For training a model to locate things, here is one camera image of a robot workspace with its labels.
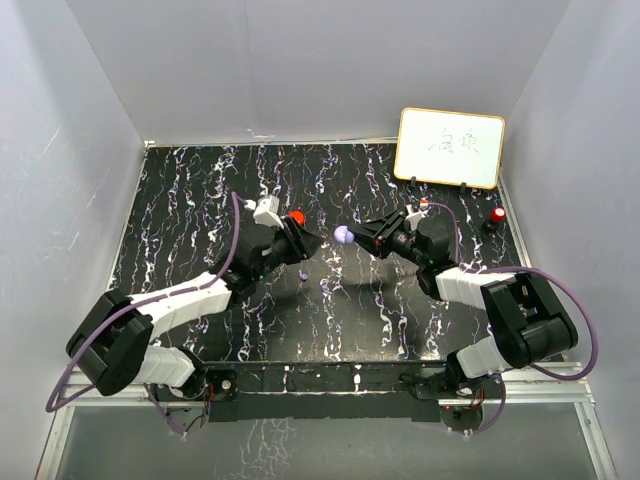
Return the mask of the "purple round earbud case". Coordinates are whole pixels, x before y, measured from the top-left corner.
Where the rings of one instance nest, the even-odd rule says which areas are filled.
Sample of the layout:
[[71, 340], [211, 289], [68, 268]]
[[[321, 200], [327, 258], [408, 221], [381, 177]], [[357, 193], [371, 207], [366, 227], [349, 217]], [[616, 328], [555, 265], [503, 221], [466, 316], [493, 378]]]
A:
[[334, 240], [341, 245], [353, 244], [355, 242], [355, 235], [347, 225], [336, 227], [333, 236]]

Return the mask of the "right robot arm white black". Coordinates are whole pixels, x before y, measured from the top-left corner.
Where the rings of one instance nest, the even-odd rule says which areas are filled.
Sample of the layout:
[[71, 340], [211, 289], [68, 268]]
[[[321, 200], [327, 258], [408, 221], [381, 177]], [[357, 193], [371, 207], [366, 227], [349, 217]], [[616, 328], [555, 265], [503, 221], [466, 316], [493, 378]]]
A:
[[466, 397], [482, 379], [528, 367], [575, 347], [578, 332], [549, 281], [517, 273], [472, 273], [450, 253], [442, 221], [394, 211], [347, 227], [347, 237], [380, 259], [394, 253], [417, 266], [420, 289], [430, 298], [486, 312], [491, 335], [447, 356], [439, 387]]

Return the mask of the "red earbud charging case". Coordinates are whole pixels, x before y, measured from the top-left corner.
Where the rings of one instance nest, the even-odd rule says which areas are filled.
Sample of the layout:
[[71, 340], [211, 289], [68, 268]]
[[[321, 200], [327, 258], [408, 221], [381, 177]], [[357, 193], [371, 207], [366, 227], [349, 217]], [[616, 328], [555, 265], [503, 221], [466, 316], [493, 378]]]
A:
[[306, 217], [303, 212], [299, 210], [292, 210], [288, 213], [288, 216], [292, 218], [298, 225], [304, 227], [306, 223]]

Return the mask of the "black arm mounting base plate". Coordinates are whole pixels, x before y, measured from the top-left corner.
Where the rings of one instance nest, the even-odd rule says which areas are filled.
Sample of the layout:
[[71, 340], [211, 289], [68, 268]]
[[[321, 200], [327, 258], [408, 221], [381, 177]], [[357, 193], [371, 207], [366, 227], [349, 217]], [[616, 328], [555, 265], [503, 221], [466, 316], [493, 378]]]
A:
[[208, 362], [200, 385], [181, 395], [151, 387], [170, 412], [194, 408], [207, 422], [261, 419], [404, 418], [441, 421], [452, 409], [456, 423], [483, 421], [483, 408], [505, 393], [484, 376], [460, 381], [436, 361]]

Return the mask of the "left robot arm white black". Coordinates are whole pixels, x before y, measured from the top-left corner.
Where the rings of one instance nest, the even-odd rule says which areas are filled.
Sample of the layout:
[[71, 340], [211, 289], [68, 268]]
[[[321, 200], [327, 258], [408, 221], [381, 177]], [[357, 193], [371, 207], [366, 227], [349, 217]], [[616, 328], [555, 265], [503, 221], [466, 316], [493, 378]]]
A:
[[320, 236], [292, 217], [279, 227], [250, 223], [240, 229], [228, 260], [190, 281], [140, 295], [118, 289], [103, 293], [69, 339], [66, 353], [103, 396], [131, 384], [156, 384], [182, 398], [197, 398], [207, 383], [204, 364], [186, 348], [159, 346], [156, 339], [232, 309], [275, 269], [309, 259], [321, 244]]

